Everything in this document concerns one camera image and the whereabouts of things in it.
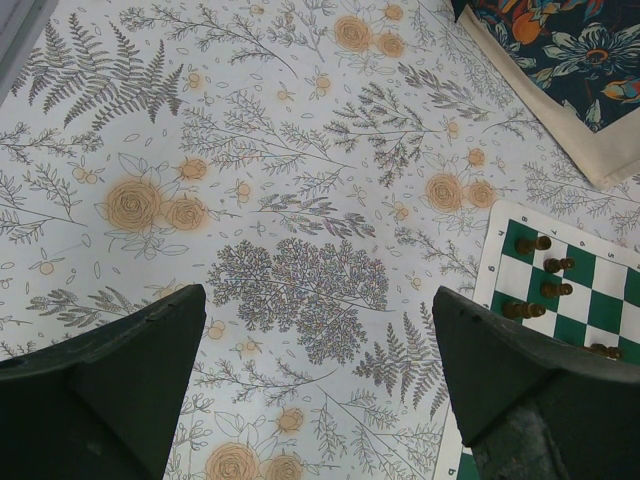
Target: orange rose illustration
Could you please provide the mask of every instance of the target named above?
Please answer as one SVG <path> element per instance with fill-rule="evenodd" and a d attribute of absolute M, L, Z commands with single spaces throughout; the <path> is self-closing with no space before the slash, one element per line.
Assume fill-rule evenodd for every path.
<path fill-rule="evenodd" d="M 122 183 L 107 196 L 108 220 L 123 230 L 138 232 L 148 227 L 159 211 L 160 194 L 144 183 Z"/>
<path fill-rule="evenodd" d="M 364 52 L 371 44 L 371 29 L 356 17 L 342 17 L 333 27 L 336 41 L 352 52 Z"/>
<path fill-rule="evenodd" d="M 440 173 L 431 177 L 426 188 L 431 206 L 440 212 L 455 212 L 462 206 L 462 185 L 450 173 Z"/>
<path fill-rule="evenodd" d="M 258 457 L 240 443 L 227 443 L 215 450 L 206 466 L 207 480 L 255 480 Z"/>
<path fill-rule="evenodd" d="M 479 148 L 474 148 L 469 152 L 469 163 L 474 167 L 484 165 L 484 152 Z"/>
<path fill-rule="evenodd" d="M 404 53 L 404 42 L 398 35 L 385 33 L 378 39 L 378 49 L 387 57 L 397 58 Z"/>
<path fill-rule="evenodd" d="M 464 189 L 465 197 L 478 208 L 489 208 L 496 201 L 496 192 L 488 182 L 481 180 Z"/>
<path fill-rule="evenodd" d="M 400 20 L 403 14 L 404 12 L 400 5 L 389 5 L 384 11 L 385 17 L 389 20 Z"/>
<path fill-rule="evenodd" d="M 280 455 L 273 460 L 267 460 L 263 466 L 265 480 L 300 480 L 302 465 L 290 455 Z"/>
<path fill-rule="evenodd" d="M 200 180 L 207 173 L 207 164 L 199 158 L 194 158 L 187 160 L 178 170 L 184 180 Z"/>
<path fill-rule="evenodd" d="M 284 433 L 297 432 L 302 425 L 304 415 L 299 408 L 290 408 L 278 419 L 278 430 Z"/>
<path fill-rule="evenodd" d="M 162 214 L 178 230 L 198 228 L 204 217 L 205 208 L 200 200 L 182 198 L 162 204 Z"/>

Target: gray tree illustration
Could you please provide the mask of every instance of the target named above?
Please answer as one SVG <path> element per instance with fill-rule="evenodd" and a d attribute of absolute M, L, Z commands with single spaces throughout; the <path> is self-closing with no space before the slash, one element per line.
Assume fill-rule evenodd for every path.
<path fill-rule="evenodd" d="M 318 248 L 291 238 L 270 255 L 244 240 L 218 252 L 208 283 L 216 306 L 240 300 L 239 317 L 249 330 L 295 327 L 311 363 L 353 361 L 367 336 L 358 310 L 384 311 L 385 267 L 346 240 Z"/>

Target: botanical print fabric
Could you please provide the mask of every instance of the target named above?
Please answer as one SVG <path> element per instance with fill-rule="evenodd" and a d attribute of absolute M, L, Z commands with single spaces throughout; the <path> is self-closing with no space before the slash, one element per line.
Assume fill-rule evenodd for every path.
<path fill-rule="evenodd" d="M 492 204 L 640 249 L 640 179 L 586 183 L 449 8 L 62 0 L 0 117 L 3 356 L 201 283 L 167 479 L 430 479 Z"/>
<path fill-rule="evenodd" d="M 515 63 L 593 132 L 640 102 L 640 10 L 624 0 L 474 0 Z"/>

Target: chess board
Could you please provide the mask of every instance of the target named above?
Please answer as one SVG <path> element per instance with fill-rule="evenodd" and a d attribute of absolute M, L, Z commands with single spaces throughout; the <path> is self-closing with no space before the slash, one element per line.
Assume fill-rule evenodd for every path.
<path fill-rule="evenodd" d="M 516 252 L 518 239 L 541 235 L 551 238 L 549 250 Z M 575 259 L 573 269 L 544 271 L 546 259 L 566 257 Z M 573 293 L 545 298 L 542 282 L 568 283 Z M 620 361 L 640 365 L 640 255 L 522 205 L 499 201 L 493 206 L 473 300 L 500 314 L 508 301 L 541 304 L 543 316 L 514 321 L 575 346 L 620 347 Z M 434 476 L 441 479 L 480 479 L 451 408 Z"/>

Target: dark floral fabric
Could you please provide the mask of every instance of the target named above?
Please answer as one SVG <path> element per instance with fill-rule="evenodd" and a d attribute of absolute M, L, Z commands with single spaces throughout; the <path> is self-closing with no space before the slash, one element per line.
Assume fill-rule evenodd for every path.
<path fill-rule="evenodd" d="M 597 132 L 640 106 L 637 0 L 473 0 L 529 78 Z"/>

